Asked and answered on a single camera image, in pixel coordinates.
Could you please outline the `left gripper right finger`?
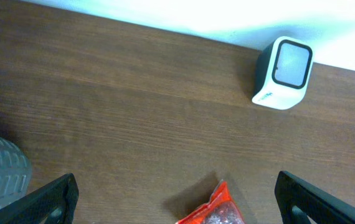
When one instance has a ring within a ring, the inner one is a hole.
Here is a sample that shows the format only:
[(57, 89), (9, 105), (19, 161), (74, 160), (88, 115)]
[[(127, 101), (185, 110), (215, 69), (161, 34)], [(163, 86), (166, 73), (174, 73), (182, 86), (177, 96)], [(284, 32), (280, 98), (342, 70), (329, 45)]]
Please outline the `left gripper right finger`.
[(355, 223), (355, 207), (282, 170), (275, 197), (284, 224)]

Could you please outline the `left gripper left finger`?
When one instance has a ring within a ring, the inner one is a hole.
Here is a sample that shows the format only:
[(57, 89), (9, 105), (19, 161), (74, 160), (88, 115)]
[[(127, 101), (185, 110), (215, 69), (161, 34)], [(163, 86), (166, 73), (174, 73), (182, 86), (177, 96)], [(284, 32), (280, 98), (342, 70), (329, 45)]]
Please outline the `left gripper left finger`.
[(68, 173), (0, 209), (0, 223), (71, 224), (78, 197), (75, 177)]

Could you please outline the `red Hacks candy bag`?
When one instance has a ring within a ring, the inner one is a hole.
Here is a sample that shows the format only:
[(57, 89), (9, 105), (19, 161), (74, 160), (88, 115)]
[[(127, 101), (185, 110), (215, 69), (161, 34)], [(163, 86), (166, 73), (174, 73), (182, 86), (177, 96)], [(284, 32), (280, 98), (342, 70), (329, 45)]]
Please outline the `red Hacks candy bag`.
[(207, 203), (202, 204), (176, 224), (244, 224), (244, 219), (222, 180)]

